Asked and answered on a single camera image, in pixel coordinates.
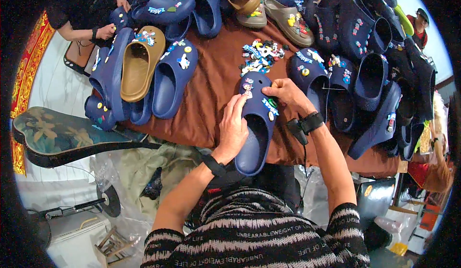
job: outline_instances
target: wooden stool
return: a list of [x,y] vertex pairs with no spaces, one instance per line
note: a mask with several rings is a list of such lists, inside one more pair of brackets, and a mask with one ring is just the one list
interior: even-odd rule
[[115,263],[124,261],[131,257],[123,250],[134,244],[134,240],[127,242],[123,236],[118,234],[117,227],[114,226],[102,239],[99,245],[95,245],[94,250],[96,258],[102,264],[103,268],[107,268]]
[[90,41],[72,42],[64,54],[64,65],[79,74],[89,77],[90,74],[85,71],[85,68],[94,49],[95,45]]

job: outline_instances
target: white wall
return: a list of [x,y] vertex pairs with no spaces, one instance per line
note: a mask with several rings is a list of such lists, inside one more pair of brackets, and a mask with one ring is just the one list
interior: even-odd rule
[[416,10],[422,8],[429,16],[429,28],[426,29],[427,45],[424,49],[424,54],[432,57],[437,67],[436,84],[453,75],[450,58],[447,48],[443,42],[442,36],[437,29],[434,19],[431,17],[431,12],[424,6],[421,0],[397,0],[398,4],[406,14],[416,16]]

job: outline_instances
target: chair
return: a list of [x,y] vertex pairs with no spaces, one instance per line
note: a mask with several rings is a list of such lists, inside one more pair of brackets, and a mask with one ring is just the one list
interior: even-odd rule
[[64,65],[79,74],[89,77],[90,74],[85,71],[85,68],[94,49],[95,45],[91,42],[87,45],[82,45],[80,41],[71,42],[64,54]]
[[129,259],[131,255],[126,254],[124,250],[133,245],[134,242],[135,240],[125,240],[125,238],[117,232],[117,227],[114,226],[104,239],[102,239],[101,243],[95,245],[94,250],[96,258],[103,268],[108,268],[115,263]]
[[66,115],[44,107],[31,107],[16,116],[13,138],[25,146],[24,154],[33,164],[58,167],[105,151],[150,148],[147,134],[117,126],[102,131],[88,118]]

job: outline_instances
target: person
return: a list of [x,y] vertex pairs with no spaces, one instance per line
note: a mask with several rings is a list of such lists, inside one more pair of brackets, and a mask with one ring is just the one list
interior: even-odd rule
[[50,0],[46,8],[52,28],[67,41],[90,40],[99,47],[110,46],[115,32],[110,13],[129,0]]
[[411,162],[408,163],[408,174],[422,187],[429,192],[445,193],[453,185],[455,170],[449,167],[444,157],[446,138],[436,137],[434,122],[429,123],[433,145],[431,157],[414,154]]
[[421,8],[416,11],[416,17],[413,17],[412,15],[407,15],[406,17],[413,25],[413,41],[421,50],[423,50],[427,44],[426,28],[429,27],[429,17]]
[[[278,97],[302,117],[316,113],[290,79],[275,80],[262,92]],[[249,135],[242,118],[246,100],[245,94],[235,95],[224,109],[220,142],[211,153],[217,163],[231,162]],[[281,197],[240,186],[214,194],[201,209],[199,227],[184,236],[184,221],[214,178],[201,163],[160,204],[141,267],[368,267],[354,183],[343,152],[325,123],[310,135],[328,189],[326,231],[293,213]]]

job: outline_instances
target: brown tablecloth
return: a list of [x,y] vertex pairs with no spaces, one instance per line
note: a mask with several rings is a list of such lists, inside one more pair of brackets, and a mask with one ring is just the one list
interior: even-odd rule
[[[124,125],[170,142],[213,148],[219,142],[218,125],[224,107],[231,97],[238,93],[241,79],[238,67],[245,63],[242,46],[251,45],[259,38],[262,41],[273,40],[280,48],[283,44],[290,47],[285,57],[275,62],[266,74],[271,80],[287,77],[289,59],[298,49],[271,22],[262,30],[256,31],[242,27],[233,18],[223,19],[223,27],[214,39],[199,38],[193,30],[188,32],[186,38],[197,48],[199,63],[186,86],[176,116],[169,120],[160,120],[152,116],[143,126],[131,123]],[[290,107],[280,108],[279,112],[266,161],[283,165],[302,164],[303,147],[286,127],[286,122],[297,115]],[[331,132],[344,152],[350,171],[386,174],[397,172],[397,157],[389,159],[382,151],[369,149],[358,160],[351,159],[347,156],[351,139],[333,130],[334,128]],[[311,139],[308,140],[307,165],[318,166],[314,144]]]

